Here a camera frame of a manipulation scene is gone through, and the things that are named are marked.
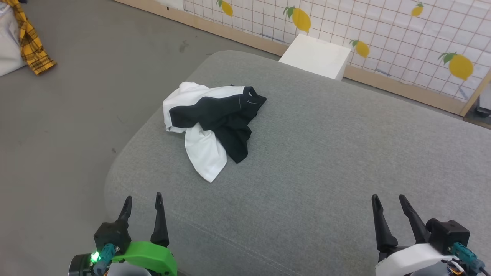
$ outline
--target wooden baseboard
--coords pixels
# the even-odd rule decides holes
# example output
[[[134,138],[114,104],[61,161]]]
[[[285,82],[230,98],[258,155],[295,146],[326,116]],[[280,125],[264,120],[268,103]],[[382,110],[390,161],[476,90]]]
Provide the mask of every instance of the wooden baseboard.
[[[168,8],[155,0],[115,1],[169,18],[177,22],[181,22],[194,28],[213,33],[275,55],[283,55],[288,48],[286,45],[205,20],[184,11]],[[491,80],[491,72],[485,78],[485,80],[487,79],[488,82],[481,84],[467,104],[459,100],[443,96],[417,86],[404,84],[391,78],[371,73],[353,66],[346,66],[344,77],[463,116],[462,114],[465,115],[467,113],[469,108],[472,106],[472,103],[477,99],[482,89],[484,89],[486,86],[486,83]]]

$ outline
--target white bag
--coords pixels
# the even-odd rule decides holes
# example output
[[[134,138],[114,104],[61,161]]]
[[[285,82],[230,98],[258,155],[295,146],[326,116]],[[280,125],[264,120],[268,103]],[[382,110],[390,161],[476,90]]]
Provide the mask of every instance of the white bag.
[[[19,25],[12,8],[0,1],[0,76],[24,65],[19,43]]]

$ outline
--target yellow plaid shirt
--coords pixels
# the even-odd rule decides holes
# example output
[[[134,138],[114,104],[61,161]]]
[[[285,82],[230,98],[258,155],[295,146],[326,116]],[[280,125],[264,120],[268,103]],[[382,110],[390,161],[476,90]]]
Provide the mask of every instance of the yellow plaid shirt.
[[[1,1],[9,4],[14,10],[15,18],[19,24],[21,56],[27,65],[36,75],[44,73],[55,66],[56,62],[52,60],[44,50],[43,44],[41,44],[41,40],[37,36],[36,30],[27,19],[19,0]]]

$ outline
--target white cloth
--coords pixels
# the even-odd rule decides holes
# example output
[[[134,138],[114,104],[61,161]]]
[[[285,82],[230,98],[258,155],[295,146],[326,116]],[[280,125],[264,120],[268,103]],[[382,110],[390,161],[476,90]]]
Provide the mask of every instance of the white cloth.
[[[19,25],[12,8],[0,1],[0,76],[24,65],[19,43]]]
[[[208,88],[197,83],[183,82],[163,102],[165,130],[186,132],[185,147],[194,169],[208,182],[212,182],[227,163],[227,154],[220,141],[211,130],[203,130],[199,123],[193,127],[180,128],[172,124],[170,110],[179,106],[194,106],[203,97],[227,98],[242,95],[244,86],[224,86]]]

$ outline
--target yellow lemon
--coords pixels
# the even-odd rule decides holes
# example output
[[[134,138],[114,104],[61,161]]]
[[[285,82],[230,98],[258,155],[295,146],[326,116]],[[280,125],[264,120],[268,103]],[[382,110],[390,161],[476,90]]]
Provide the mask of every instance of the yellow lemon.
[[[443,53],[438,59],[442,56],[443,64],[450,62],[448,69],[455,77],[467,81],[467,78],[474,72],[474,66],[472,66],[472,62],[467,57],[458,55],[457,53]]]
[[[293,24],[297,26],[297,28],[305,32],[308,32],[310,30],[310,17],[308,17],[308,14],[306,14],[304,11],[293,6],[286,7],[283,11],[283,14],[285,14],[285,12],[287,13],[288,18],[292,17],[293,15],[292,21]]]
[[[232,9],[232,6],[229,3],[223,0],[217,0],[217,4],[219,7],[221,7],[221,9],[226,15],[232,17],[232,15],[234,14],[234,10]]]
[[[358,53],[358,55],[362,56],[362,57],[367,57],[370,53],[370,49],[368,48],[368,46],[363,42],[363,41],[359,41],[359,40],[352,40],[350,41],[351,45],[353,45],[353,47],[356,46],[356,52]]]
[[[412,16],[419,16],[422,12],[423,12],[423,3],[418,2],[418,4],[416,4],[416,7],[414,9],[412,9],[411,15]]]

